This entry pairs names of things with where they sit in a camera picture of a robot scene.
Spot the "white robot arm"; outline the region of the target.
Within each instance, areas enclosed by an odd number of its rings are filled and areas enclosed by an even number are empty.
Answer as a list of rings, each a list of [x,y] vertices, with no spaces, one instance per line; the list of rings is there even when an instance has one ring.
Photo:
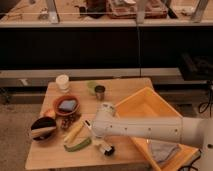
[[[141,112],[136,105],[102,103],[92,121],[92,132],[97,137],[142,137],[201,148],[200,171],[213,169],[213,118],[143,117]]]

